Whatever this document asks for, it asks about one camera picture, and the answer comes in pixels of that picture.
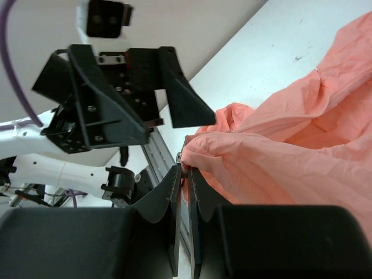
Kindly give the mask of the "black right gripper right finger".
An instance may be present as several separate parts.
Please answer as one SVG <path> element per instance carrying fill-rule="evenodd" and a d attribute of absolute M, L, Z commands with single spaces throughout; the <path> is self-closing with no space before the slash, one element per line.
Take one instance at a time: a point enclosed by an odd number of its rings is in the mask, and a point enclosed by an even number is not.
<path fill-rule="evenodd" d="M 196 168 L 188 171 L 192 278 L 223 278 L 217 205 L 224 201 Z"/>

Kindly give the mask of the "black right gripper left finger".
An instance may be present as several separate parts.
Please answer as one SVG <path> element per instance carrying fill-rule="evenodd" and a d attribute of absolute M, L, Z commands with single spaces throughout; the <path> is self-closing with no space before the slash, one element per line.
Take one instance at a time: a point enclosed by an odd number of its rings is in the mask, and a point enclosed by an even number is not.
<path fill-rule="evenodd" d="M 181 223 L 181 166 L 175 164 L 135 203 L 132 276 L 177 276 Z"/>

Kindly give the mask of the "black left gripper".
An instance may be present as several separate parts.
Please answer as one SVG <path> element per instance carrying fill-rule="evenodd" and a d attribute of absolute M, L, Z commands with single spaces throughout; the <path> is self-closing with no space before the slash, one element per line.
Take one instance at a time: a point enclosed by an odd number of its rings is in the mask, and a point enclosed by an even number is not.
<path fill-rule="evenodd" d="M 173 47 L 101 51 L 95 58 L 90 45 L 73 44 L 67 55 L 78 119 L 91 149 L 147 144 L 146 125 L 164 124 L 157 90 L 166 91 L 173 128 L 216 123 L 214 111 L 185 78 Z"/>

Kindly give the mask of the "salmon pink zip jacket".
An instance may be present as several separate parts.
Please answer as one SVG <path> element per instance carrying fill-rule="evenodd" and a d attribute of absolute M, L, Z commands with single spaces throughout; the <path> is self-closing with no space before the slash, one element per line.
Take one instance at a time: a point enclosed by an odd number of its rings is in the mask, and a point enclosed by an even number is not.
<path fill-rule="evenodd" d="M 197 133 L 182 162 L 234 202 L 332 204 L 371 215 L 371 14 L 235 131 Z"/>

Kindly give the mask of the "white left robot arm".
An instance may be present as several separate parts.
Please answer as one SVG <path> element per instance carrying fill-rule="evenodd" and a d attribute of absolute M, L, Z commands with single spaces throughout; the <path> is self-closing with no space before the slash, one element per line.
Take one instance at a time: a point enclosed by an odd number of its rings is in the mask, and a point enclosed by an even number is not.
<path fill-rule="evenodd" d="M 152 186 L 126 168 L 130 146 L 150 155 L 153 133 L 163 124 L 155 92 L 165 90 L 174 128 L 215 124 L 214 111 L 185 78 L 170 46 L 94 54 L 74 44 L 55 51 L 33 91 L 58 106 L 1 128 L 1 192 L 52 206 L 60 190 L 136 203 Z"/>

